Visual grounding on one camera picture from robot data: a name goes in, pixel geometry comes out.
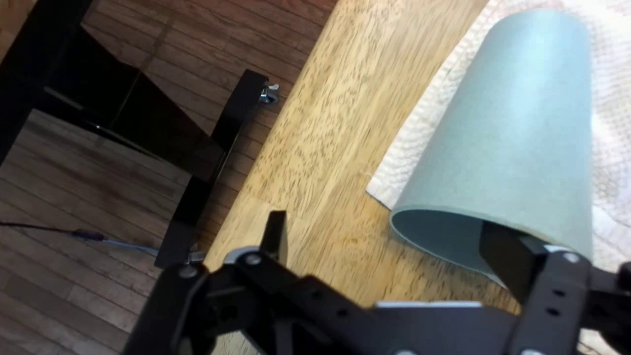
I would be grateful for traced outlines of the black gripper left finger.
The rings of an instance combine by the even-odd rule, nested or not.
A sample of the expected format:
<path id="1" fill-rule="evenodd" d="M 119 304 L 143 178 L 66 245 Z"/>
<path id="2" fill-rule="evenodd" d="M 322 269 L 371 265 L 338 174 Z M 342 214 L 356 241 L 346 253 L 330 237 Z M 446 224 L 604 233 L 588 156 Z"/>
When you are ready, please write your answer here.
<path id="1" fill-rule="evenodd" d="M 263 355 L 421 355 L 411 314 L 361 308 L 316 277 L 283 265 L 287 214 L 273 212 L 263 241 L 210 273 L 202 263 L 166 269 L 123 355 L 214 355 L 243 334 Z"/>

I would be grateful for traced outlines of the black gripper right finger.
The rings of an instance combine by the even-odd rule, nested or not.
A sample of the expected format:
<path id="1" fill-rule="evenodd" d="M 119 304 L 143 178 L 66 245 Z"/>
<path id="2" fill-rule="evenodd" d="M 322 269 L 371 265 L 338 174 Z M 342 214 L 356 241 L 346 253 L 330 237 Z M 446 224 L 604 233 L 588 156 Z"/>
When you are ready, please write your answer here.
<path id="1" fill-rule="evenodd" d="M 507 355 L 578 355 L 582 330 L 631 355 L 631 263 L 608 273 L 496 224 L 482 226 L 480 255 L 521 304 Z"/>

